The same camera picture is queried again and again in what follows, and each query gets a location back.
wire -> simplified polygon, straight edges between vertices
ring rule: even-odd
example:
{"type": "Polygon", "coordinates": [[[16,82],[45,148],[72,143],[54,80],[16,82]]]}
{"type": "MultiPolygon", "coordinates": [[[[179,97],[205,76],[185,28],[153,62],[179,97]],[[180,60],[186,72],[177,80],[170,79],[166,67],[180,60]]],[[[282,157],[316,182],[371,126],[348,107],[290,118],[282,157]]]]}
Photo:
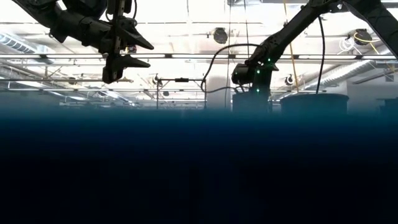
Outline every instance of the wire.
{"type": "MultiPolygon", "coordinates": [[[[246,41],[249,43],[249,26],[248,26],[248,15],[246,13],[246,1],[243,1],[244,6],[244,19],[246,23],[246,41]]],[[[249,46],[248,46],[248,58],[250,57],[249,46]]]]}
{"type": "Polygon", "coordinates": [[[134,15],[132,16],[132,18],[135,19],[136,15],[137,15],[137,0],[134,0],[134,15]]]}
{"type": "Polygon", "coordinates": [[[322,71],[323,71],[323,64],[325,63],[325,51],[326,51],[326,43],[325,43],[325,33],[323,31],[323,24],[322,24],[322,19],[320,16],[318,16],[319,20],[319,26],[321,27],[321,34],[322,34],[322,61],[321,61],[321,69],[319,71],[319,76],[318,76],[318,83],[317,83],[317,92],[319,92],[319,86],[321,84],[321,78],[322,78],[322,71]]]}
{"type": "Polygon", "coordinates": [[[354,38],[357,39],[357,40],[359,40],[359,41],[362,41],[362,42],[364,42],[364,43],[376,43],[376,42],[379,42],[379,41],[380,41],[380,40],[363,40],[363,39],[359,39],[359,38],[356,36],[356,34],[358,34],[358,33],[355,33],[355,34],[354,34],[354,38]]]}
{"type": "MultiPolygon", "coordinates": [[[[231,6],[229,7],[229,27],[228,27],[228,45],[231,45],[231,13],[232,13],[232,9],[231,6]]],[[[230,55],[230,51],[228,51],[228,61],[226,64],[226,83],[225,86],[228,86],[228,75],[229,75],[229,55],[230,55]]],[[[224,94],[224,108],[226,108],[226,93],[228,91],[225,90],[225,94],[224,94]]]]}
{"type": "Polygon", "coordinates": [[[373,44],[373,43],[370,43],[370,44],[371,44],[373,50],[375,51],[375,53],[379,55],[380,53],[379,53],[379,51],[376,49],[376,47],[374,46],[374,44],[373,44]]]}
{"type": "MultiPolygon", "coordinates": [[[[137,0],[134,0],[134,15],[132,16],[132,18],[135,19],[136,15],[137,15],[137,0]]],[[[108,22],[112,21],[112,19],[109,18],[108,10],[105,11],[105,17],[108,20],[108,22]]]]}
{"type": "MultiPolygon", "coordinates": [[[[375,51],[375,53],[377,53],[378,55],[380,55],[380,52],[376,49],[376,47],[374,46],[373,43],[370,43],[371,47],[373,48],[373,50],[375,51]]],[[[390,70],[394,73],[396,73],[396,69],[394,67],[392,67],[390,64],[386,63],[386,65],[390,68],[390,70]]]]}
{"type": "Polygon", "coordinates": [[[206,90],[203,89],[203,84],[205,83],[206,78],[207,78],[207,76],[209,75],[209,73],[210,73],[210,71],[211,71],[211,68],[212,68],[212,66],[213,66],[213,64],[214,64],[214,61],[216,60],[216,57],[217,57],[217,55],[218,55],[220,52],[222,52],[222,51],[225,50],[225,49],[230,49],[231,47],[242,47],[242,46],[263,47],[263,46],[261,46],[261,45],[259,45],[259,44],[231,44],[231,45],[228,45],[228,46],[225,46],[225,47],[220,48],[220,49],[214,54],[213,58],[211,59],[211,62],[210,62],[210,65],[209,65],[209,69],[207,70],[207,72],[205,73],[205,76],[204,76],[203,79],[201,80],[201,83],[200,83],[200,90],[201,90],[202,92],[204,92],[204,93],[214,93],[214,92],[217,92],[217,91],[220,91],[220,90],[225,90],[225,89],[233,89],[233,90],[235,90],[235,91],[238,91],[236,87],[230,87],[230,86],[218,88],[218,89],[211,90],[211,91],[206,91],[206,90]]]}
{"type": "MultiPolygon", "coordinates": [[[[284,2],[284,9],[285,9],[285,16],[286,16],[286,23],[287,21],[287,5],[286,5],[286,0],[283,0],[284,2]]],[[[294,82],[296,84],[296,89],[297,89],[297,93],[299,92],[299,81],[297,79],[297,72],[296,72],[296,65],[294,62],[294,54],[293,54],[293,45],[292,43],[289,44],[290,46],[290,56],[292,57],[292,65],[293,65],[293,74],[294,74],[294,82]]]]}

ceiling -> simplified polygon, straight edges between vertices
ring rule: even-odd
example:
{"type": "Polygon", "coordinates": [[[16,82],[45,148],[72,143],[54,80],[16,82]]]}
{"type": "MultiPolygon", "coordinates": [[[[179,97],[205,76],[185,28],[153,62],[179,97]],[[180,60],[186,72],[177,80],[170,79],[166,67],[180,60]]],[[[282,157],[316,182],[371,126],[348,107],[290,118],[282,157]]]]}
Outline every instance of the ceiling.
{"type": "MultiPolygon", "coordinates": [[[[226,0],[138,0],[137,1],[137,30],[155,47],[154,50],[138,48],[139,54],[213,54],[224,45],[217,44],[212,37],[212,32],[217,27],[225,28],[229,34],[227,44],[250,43],[260,44],[267,36],[277,32],[283,27],[286,20],[283,4],[255,4],[246,7],[229,7],[226,0]]],[[[291,19],[299,11],[301,4],[288,4],[287,18],[291,19]]],[[[390,10],[398,15],[396,9],[390,10]]],[[[348,33],[355,29],[372,30],[369,26],[350,13],[326,14],[323,16],[323,26],[326,36],[326,54],[358,54],[357,51],[342,52],[341,42],[348,33]]],[[[97,54],[92,47],[83,47],[80,42],[68,38],[63,44],[50,38],[49,30],[38,24],[26,12],[14,4],[11,0],[4,0],[0,7],[0,30],[5,34],[17,35],[26,43],[47,46],[47,53],[51,54],[97,54]]],[[[322,38],[319,23],[316,21],[308,27],[302,35],[297,37],[293,43],[295,55],[321,54],[322,38]]],[[[356,46],[362,53],[372,52],[370,46],[356,46]]],[[[0,45],[2,54],[17,54],[15,50],[0,45]]],[[[247,47],[238,47],[231,50],[232,54],[247,54],[247,47]]],[[[149,59],[150,68],[129,68],[125,70],[124,76],[130,82],[119,82],[111,85],[103,85],[100,82],[82,82],[77,85],[63,83],[64,88],[108,88],[108,89],[153,89],[152,83],[155,74],[159,78],[202,78],[208,69],[209,60],[189,59],[149,59]]],[[[236,60],[227,60],[216,63],[210,76],[227,76],[233,71],[236,60]]],[[[32,65],[31,60],[19,60],[15,58],[12,63],[25,66],[26,69],[35,73],[44,74],[45,66],[32,65]]],[[[75,77],[101,78],[103,60],[100,59],[63,59],[47,67],[47,74],[51,78],[75,77]]],[[[295,70],[299,79],[314,78],[314,73],[319,72],[320,62],[295,64],[295,70]]],[[[279,72],[272,77],[274,89],[286,87],[285,77],[293,74],[291,63],[278,63],[279,72]]],[[[336,65],[326,64],[325,71],[336,65]]],[[[175,83],[167,84],[167,89],[196,89],[197,83],[175,83]]],[[[123,92],[123,97],[131,101],[150,100],[148,93],[123,92]]],[[[199,91],[171,93],[169,99],[202,99],[204,96],[199,91]]]]}

cable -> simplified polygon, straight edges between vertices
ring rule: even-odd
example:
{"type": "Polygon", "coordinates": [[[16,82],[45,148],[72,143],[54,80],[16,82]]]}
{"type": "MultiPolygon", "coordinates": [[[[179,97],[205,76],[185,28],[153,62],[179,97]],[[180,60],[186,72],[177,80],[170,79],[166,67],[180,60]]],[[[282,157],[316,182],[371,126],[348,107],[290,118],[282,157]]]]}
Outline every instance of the cable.
{"type": "MultiPolygon", "coordinates": [[[[377,53],[378,55],[380,55],[380,52],[376,49],[376,47],[374,46],[373,43],[370,43],[371,47],[373,48],[373,50],[375,51],[375,53],[377,53]]],[[[394,73],[396,73],[395,68],[393,68],[391,65],[389,65],[388,63],[386,63],[386,65],[388,66],[388,68],[390,68],[390,70],[394,73]]]]}
{"type": "Polygon", "coordinates": [[[205,73],[205,76],[203,77],[203,79],[202,79],[202,81],[201,81],[201,83],[200,83],[200,90],[201,90],[202,92],[204,92],[204,93],[214,93],[214,92],[217,92],[217,91],[220,91],[220,90],[225,90],[225,89],[233,89],[233,90],[237,91],[237,88],[235,88],[235,87],[230,87],[230,86],[218,88],[218,89],[216,89],[216,90],[205,91],[205,90],[203,89],[203,84],[205,83],[206,78],[207,78],[207,76],[209,75],[209,73],[210,73],[210,71],[211,71],[211,68],[212,68],[212,66],[213,66],[213,64],[214,64],[214,61],[216,60],[216,57],[217,57],[217,55],[218,55],[220,52],[222,52],[222,51],[225,50],[225,49],[230,49],[231,47],[242,47],[242,46],[263,47],[263,46],[261,46],[261,45],[259,45],[259,44],[231,44],[231,45],[228,45],[228,46],[225,46],[225,47],[220,48],[220,49],[214,54],[213,58],[211,59],[211,62],[210,62],[210,65],[209,65],[209,69],[208,69],[207,72],[205,73]]]}
{"type": "MultiPolygon", "coordinates": [[[[137,0],[134,0],[134,15],[132,16],[133,19],[136,18],[137,15],[137,0]]],[[[108,20],[108,22],[111,22],[112,20],[109,18],[108,10],[105,11],[105,17],[108,20]]]]}
{"type": "MultiPolygon", "coordinates": [[[[231,45],[231,13],[232,13],[232,9],[231,6],[229,7],[229,27],[228,27],[228,45],[231,45]]],[[[229,75],[229,55],[230,55],[230,51],[228,51],[228,61],[226,64],[226,83],[225,86],[228,86],[228,75],[229,75]]],[[[228,91],[225,90],[225,94],[224,94],[224,108],[226,108],[226,93],[228,91]]]]}
{"type": "Polygon", "coordinates": [[[357,40],[359,40],[359,41],[362,41],[362,42],[364,42],[364,43],[376,43],[376,42],[379,42],[379,41],[380,41],[380,40],[363,40],[363,39],[359,39],[359,38],[356,36],[356,34],[358,34],[358,33],[355,33],[355,34],[354,34],[354,38],[357,39],[357,40]]]}
{"type": "Polygon", "coordinates": [[[136,15],[137,15],[137,0],[134,0],[134,15],[132,16],[132,18],[135,19],[136,15]]]}
{"type": "Polygon", "coordinates": [[[341,52],[338,52],[337,55],[340,55],[344,52],[349,52],[351,49],[355,49],[360,55],[362,55],[361,51],[355,47],[355,42],[351,38],[348,40],[345,40],[345,39],[340,40],[339,47],[341,49],[341,52]]]}
{"type": "Polygon", "coordinates": [[[322,71],[323,71],[323,64],[325,63],[325,51],[326,51],[326,43],[325,43],[325,33],[323,31],[323,24],[322,24],[322,19],[320,16],[318,16],[319,20],[319,26],[321,27],[321,33],[322,33],[322,61],[321,61],[321,69],[319,71],[319,77],[318,77],[318,83],[317,83],[317,92],[319,92],[319,86],[321,84],[321,78],[322,78],[322,71]]]}
{"type": "MultiPolygon", "coordinates": [[[[287,21],[287,5],[286,5],[286,0],[284,0],[284,9],[285,9],[285,16],[286,16],[286,23],[287,21]]],[[[296,65],[294,62],[294,54],[293,54],[293,45],[292,43],[289,44],[290,46],[290,55],[292,57],[292,65],[293,65],[293,74],[294,74],[294,81],[296,84],[296,89],[297,89],[297,93],[299,92],[299,81],[297,80],[297,72],[296,72],[296,65]]]]}
{"type": "MultiPolygon", "coordinates": [[[[246,23],[246,40],[247,43],[249,43],[249,26],[248,26],[248,15],[246,13],[246,1],[243,1],[243,6],[244,6],[244,19],[246,23]]],[[[250,57],[250,52],[249,52],[249,46],[248,46],[248,58],[250,57]]]]}

fluorescent light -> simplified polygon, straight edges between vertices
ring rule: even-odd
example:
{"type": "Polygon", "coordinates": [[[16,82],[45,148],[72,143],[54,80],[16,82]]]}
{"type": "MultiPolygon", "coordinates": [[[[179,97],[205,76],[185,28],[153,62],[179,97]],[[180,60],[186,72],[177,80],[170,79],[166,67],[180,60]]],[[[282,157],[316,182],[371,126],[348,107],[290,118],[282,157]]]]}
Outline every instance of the fluorescent light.
{"type": "Polygon", "coordinates": [[[37,88],[41,88],[45,85],[37,83],[37,82],[25,82],[25,81],[21,81],[21,82],[16,82],[19,84],[23,84],[23,85],[27,85],[27,86],[31,86],[31,87],[37,87],[37,88]]]}
{"type": "Polygon", "coordinates": [[[39,89],[32,89],[32,88],[26,88],[26,89],[7,89],[9,91],[39,91],[39,89]]]}
{"type": "Polygon", "coordinates": [[[325,55],[325,59],[354,59],[356,55],[325,55]]]}
{"type": "Polygon", "coordinates": [[[106,91],[105,92],[108,96],[113,97],[115,99],[119,98],[119,95],[115,93],[114,91],[106,91]]]}
{"type": "Polygon", "coordinates": [[[280,56],[280,59],[292,59],[291,55],[282,55],[280,56]]]}
{"type": "Polygon", "coordinates": [[[374,55],[374,56],[363,56],[362,59],[385,60],[385,59],[396,59],[396,57],[393,55],[374,55]]]}
{"type": "Polygon", "coordinates": [[[114,91],[144,91],[144,90],[143,89],[117,89],[117,90],[114,90],[114,91]]]}
{"type": "Polygon", "coordinates": [[[131,54],[133,58],[164,58],[164,54],[131,54]]]}
{"type": "Polygon", "coordinates": [[[101,54],[48,54],[47,58],[92,58],[92,59],[101,59],[103,58],[101,54]]]}
{"type": "MultiPolygon", "coordinates": [[[[214,55],[196,55],[196,54],[173,54],[173,58],[208,58],[211,59],[214,55]]],[[[217,55],[216,58],[228,58],[228,55],[217,55]]]]}
{"type": "MultiPolygon", "coordinates": [[[[322,59],[322,55],[299,55],[299,59],[322,59]]],[[[325,59],[354,59],[356,55],[325,55],[325,59]]]]}
{"type": "Polygon", "coordinates": [[[235,55],[235,58],[248,59],[249,57],[247,55],[235,55]]]}
{"type": "Polygon", "coordinates": [[[57,96],[62,96],[62,97],[64,97],[64,95],[62,95],[61,93],[56,93],[56,92],[53,92],[53,91],[50,91],[50,93],[52,93],[52,94],[54,94],[54,95],[57,95],[57,96]]]}
{"type": "Polygon", "coordinates": [[[109,89],[78,89],[77,91],[109,91],[109,89]]]}
{"type": "Polygon", "coordinates": [[[69,98],[72,98],[74,100],[87,100],[86,98],[80,96],[69,96],[69,98]]]}
{"type": "Polygon", "coordinates": [[[159,101],[174,101],[174,102],[184,102],[184,101],[199,101],[199,102],[204,102],[206,101],[205,99],[159,99],[159,101]]]}
{"type": "Polygon", "coordinates": [[[43,91],[75,91],[74,89],[43,89],[43,91]]]}

ceiling light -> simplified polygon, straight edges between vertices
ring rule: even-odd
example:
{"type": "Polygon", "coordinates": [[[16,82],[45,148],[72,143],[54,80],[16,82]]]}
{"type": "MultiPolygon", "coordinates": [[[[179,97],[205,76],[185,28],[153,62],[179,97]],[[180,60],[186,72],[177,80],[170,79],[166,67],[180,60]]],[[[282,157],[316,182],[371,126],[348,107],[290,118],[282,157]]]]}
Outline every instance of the ceiling light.
{"type": "Polygon", "coordinates": [[[134,58],[164,58],[164,54],[132,54],[134,58]]]}
{"type": "Polygon", "coordinates": [[[43,89],[43,91],[75,91],[74,89],[43,89]]]}
{"type": "Polygon", "coordinates": [[[25,81],[20,81],[20,82],[16,82],[16,83],[23,84],[23,85],[27,85],[27,86],[32,86],[32,87],[37,87],[37,88],[40,88],[40,87],[44,87],[44,86],[45,86],[45,85],[40,84],[40,83],[37,83],[37,82],[25,82],[25,81]]]}
{"type": "MultiPolygon", "coordinates": [[[[322,59],[322,55],[299,55],[299,59],[322,59]]],[[[325,55],[325,59],[354,59],[356,55],[325,55]]]]}
{"type": "Polygon", "coordinates": [[[119,98],[119,95],[115,93],[114,91],[107,91],[105,92],[108,96],[113,97],[115,99],[119,98]]]}
{"type": "Polygon", "coordinates": [[[363,56],[362,59],[369,59],[369,60],[385,60],[385,59],[396,59],[393,55],[373,55],[373,56],[363,56]]]}
{"type": "MultiPolygon", "coordinates": [[[[196,55],[196,54],[173,54],[173,58],[206,58],[212,59],[214,55],[196,55]]],[[[216,58],[228,58],[228,55],[217,55],[216,58]]]]}
{"type": "Polygon", "coordinates": [[[69,98],[72,98],[74,100],[87,100],[86,98],[80,96],[69,96],[69,98]]]}
{"type": "Polygon", "coordinates": [[[39,91],[39,89],[32,89],[32,88],[26,88],[26,89],[22,89],[22,88],[18,88],[18,89],[7,89],[9,91],[39,91]]]}

